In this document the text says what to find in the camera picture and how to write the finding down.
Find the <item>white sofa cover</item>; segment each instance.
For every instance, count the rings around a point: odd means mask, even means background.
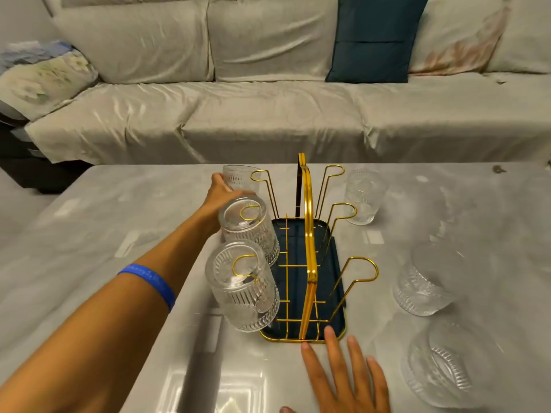
[[[52,162],[272,163],[294,162],[298,152],[310,162],[551,157],[551,75],[506,74],[517,70],[508,59],[515,26],[540,15],[529,9],[546,0],[513,0],[488,66],[495,73],[357,85],[323,82],[337,0],[143,1],[50,0],[61,32],[111,82],[27,125]],[[551,22],[538,29],[545,37]],[[551,70],[551,43],[539,33],[530,34],[536,57],[519,48],[534,69],[519,70]]]

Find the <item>gold metal rack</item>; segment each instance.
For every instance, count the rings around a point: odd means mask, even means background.
[[[342,171],[341,173],[337,174],[331,174],[327,176],[327,171],[329,168],[338,167]],[[267,174],[267,179],[257,179],[254,177],[255,174],[263,173],[265,172]],[[296,209],[295,209],[295,217],[289,217],[286,215],[285,217],[279,216],[279,210],[277,207],[277,201],[276,196],[274,194],[273,185],[272,185],[272,178],[270,176],[270,172],[268,170],[257,170],[251,173],[251,179],[257,182],[265,182],[266,188],[268,190],[268,196],[270,199],[270,204],[272,205],[272,211],[273,214],[276,217],[276,220],[284,220],[285,221],[285,227],[278,227],[276,229],[284,229],[285,230],[285,250],[280,251],[280,254],[285,255],[285,265],[279,265],[277,266],[279,268],[285,268],[286,269],[286,290],[285,290],[285,300],[281,300],[280,302],[286,305],[286,316],[285,319],[277,318],[276,321],[278,322],[285,322],[286,324],[286,337],[285,339],[273,339],[268,337],[262,330],[260,333],[262,336],[270,341],[273,342],[303,342],[306,339],[306,333],[307,329],[310,325],[310,323],[314,322],[317,326],[317,336],[316,339],[308,339],[309,342],[314,343],[323,343],[324,340],[320,339],[320,324],[322,323],[330,323],[335,315],[338,313],[341,306],[344,304],[345,298],[348,296],[349,292],[352,290],[352,288],[357,283],[368,283],[370,281],[374,281],[379,276],[379,268],[377,267],[377,264],[373,262],[371,259],[366,258],[364,256],[351,256],[347,259],[346,263],[343,266],[343,269],[341,270],[340,274],[338,275],[338,278],[334,284],[333,291],[329,294],[331,296],[339,286],[340,281],[342,280],[342,276],[347,269],[350,261],[352,260],[363,260],[369,262],[374,268],[375,268],[375,275],[371,278],[365,278],[365,279],[359,279],[354,280],[344,292],[343,297],[339,301],[339,303],[336,305],[335,309],[333,310],[331,316],[329,319],[320,319],[319,317],[319,305],[327,304],[326,301],[318,301],[316,296],[317,286],[318,286],[318,268],[321,267],[326,259],[327,251],[329,250],[329,246],[331,245],[331,238],[334,235],[334,229],[335,224],[337,223],[337,220],[344,220],[344,219],[351,219],[356,215],[357,209],[354,205],[347,203],[347,202],[337,202],[334,203],[331,206],[331,210],[329,212],[329,218],[327,218],[327,222],[323,222],[321,220],[321,213],[323,209],[323,202],[325,201],[325,196],[327,193],[327,186],[329,185],[329,180],[332,177],[338,177],[343,175],[345,172],[344,168],[341,165],[328,165],[325,168],[325,171],[323,173],[323,180],[320,186],[320,193],[318,195],[318,201],[316,205],[316,210],[314,212],[313,210],[313,195],[312,195],[312,180],[310,175],[310,170],[306,164],[306,157],[304,153],[299,154],[299,165],[298,165],[298,173],[297,173],[297,197],[296,197]],[[301,197],[301,191],[304,192],[304,216],[300,216],[301,212],[301,204],[300,204],[300,197]],[[333,210],[336,206],[349,206],[353,208],[353,212],[351,215],[348,216],[341,216],[341,217],[335,217],[333,221],[333,225],[331,229],[329,229],[329,222],[331,221],[331,216],[333,214]],[[289,240],[288,240],[288,231],[289,226],[288,222],[290,220],[304,220],[304,240],[306,245],[306,265],[290,265],[289,264]],[[323,236],[323,240],[319,244],[318,249],[316,250],[316,243],[315,243],[315,236],[314,236],[314,229],[321,228],[323,223],[326,224],[325,226],[325,233]],[[318,265],[318,256],[321,256],[321,263]],[[307,286],[306,286],[306,295],[304,300],[304,307],[302,309],[302,316],[300,319],[298,318],[289,318],[289,304],[291,303],[291,300],[289,299],[289,268],[305,268],[306,269],[306,275],[307,275]],[[315,319],[312,319],[312,310],[315,312]],[[300,331],[299,331],[299,337],[298,339],[293,339],[289,337],[289,324],[292,322],[300,322]],[[344,329],[340,336],[338,336],[338,339],[341,339],[344,334],[346,333],[346,316],[344,316]]]

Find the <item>floral pillow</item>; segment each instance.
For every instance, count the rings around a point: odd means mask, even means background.
[[[65,105],[98,79],[78,51],[32,65],[16,65],[0,76],[0,101],[34,122]]]
[[[419,24],[410,74],[483,70],[504,33],[510,0],[429,0]]]

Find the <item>wall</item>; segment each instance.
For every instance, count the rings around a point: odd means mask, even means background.
[[[42,0],[0,0],[0,48],[13,42],[59,38]]]

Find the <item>dark teal throw pillow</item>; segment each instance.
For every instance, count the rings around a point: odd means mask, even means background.
[[[339,0],[327,82],[408,82],[419,19],[428,0]]]

